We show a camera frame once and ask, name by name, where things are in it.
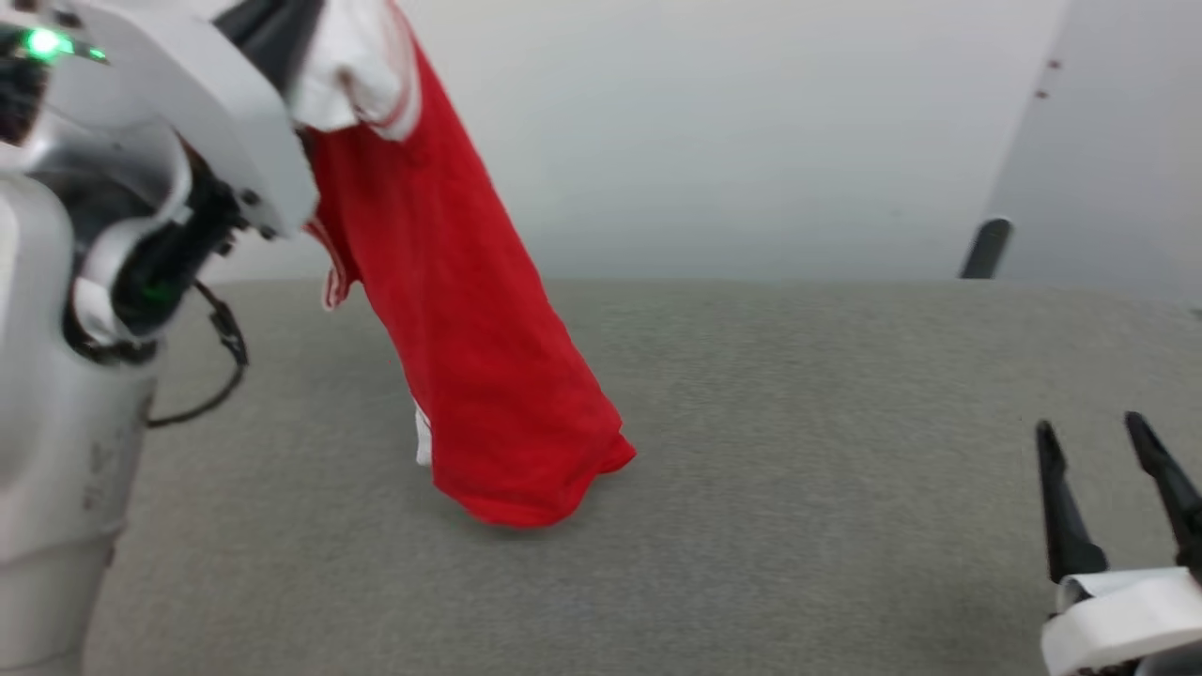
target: shirt sleeve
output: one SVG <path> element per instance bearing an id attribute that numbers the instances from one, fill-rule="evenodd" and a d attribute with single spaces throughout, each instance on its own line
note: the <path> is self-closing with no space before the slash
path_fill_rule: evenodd
<path id="1" fill-rule="evenodd" d="M 412 32 L 394 0 L 327 0 L 291 111 L 319 131 L 370 125 L 389 140 L 412 134 L 422 93 Z"/>

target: black cable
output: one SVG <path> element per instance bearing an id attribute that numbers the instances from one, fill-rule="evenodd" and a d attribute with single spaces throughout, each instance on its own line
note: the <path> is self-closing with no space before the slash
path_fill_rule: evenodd
<path id="1" fill-rule="evenodd" d="M 209 291 L 209 287 L 204 284 L 197 281 L 195 285 L 196 290 L 201 292 L 201 296 L 204 296 L 204 300 L 213 306 L 213 313 L 209 314 L 209 321 L 212 321 L 213 327 L 218 330 L 218 337 L 221 339 L 221 344 L 225 345 L 226 350 L 230 350 L 230 355 L 233 356 L 234 372 L 233 375 L 230 376 L 230 380 L 226 381 L 225 387 L 222 387 L 221 391 L 210 397 L 207 402 L 184 413 L 149 420 L 147 421 L 147 427 L 150 429 L 196 420 L 197 417 L 220 407 L 226 399 L 230 398 L 230 395 L 233 393 L 238 385 L 242 384 L 246 367 L 250 366 L 250 358 L 246 354 L 246 339 L 243 338 L 242 328 L 238 327 L 238 322 L 234 320 L 233 312 L 230 310 L 230 306 L 227 306 L 221 298 L 214 296 L 213 291 Z"/>

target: gray table surface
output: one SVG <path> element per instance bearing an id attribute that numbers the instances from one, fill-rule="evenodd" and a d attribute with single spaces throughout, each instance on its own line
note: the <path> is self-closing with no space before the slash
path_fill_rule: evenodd
<path id="1" fill-rule="evenodd" d="M 1033 429 L 1120 567 L 1172 541 L 1121 414 L 1202 479 L 1202 324 L 998 283 L 548 284 L 641 451 L 551 530 L 466 517 L 413 463 L 359 295 L 222 290 L 232 402 L 150 434 L 94 676 L 1036 675 Z M 226 375 L 201 308 L 160 410 Z"/>

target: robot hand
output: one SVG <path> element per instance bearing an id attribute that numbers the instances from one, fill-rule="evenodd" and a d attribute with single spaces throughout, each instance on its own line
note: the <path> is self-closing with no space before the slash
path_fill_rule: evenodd
<path id="1" fill-rule="evenodd" d="M 285 99 L 322 2 L 182 5 L 0 12 L 0 676 L 81 672 L 163 331 L 316 203 Z"/>
<path id="2" fill-rule="evenodd" d="M 1052 676 L 1202 675 L 1202 498 L 1148 422 L 1126 415 L 1139 466 L 1156 482 L 1177 539 L 1177 568 L 1108 571 L 1065 480 L 1052 426 L 1037 431 L 1048 568 L 1057 613 L 1043 625 Z"/>

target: white wall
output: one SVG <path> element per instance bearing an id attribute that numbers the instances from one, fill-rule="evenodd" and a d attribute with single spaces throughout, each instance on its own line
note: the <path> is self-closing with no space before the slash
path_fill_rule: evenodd
<path id="1" fill-rule="evenodd" d="M 867 279 L 957 272 L 1066 0 L 405 5 L 545 274 Z"/>

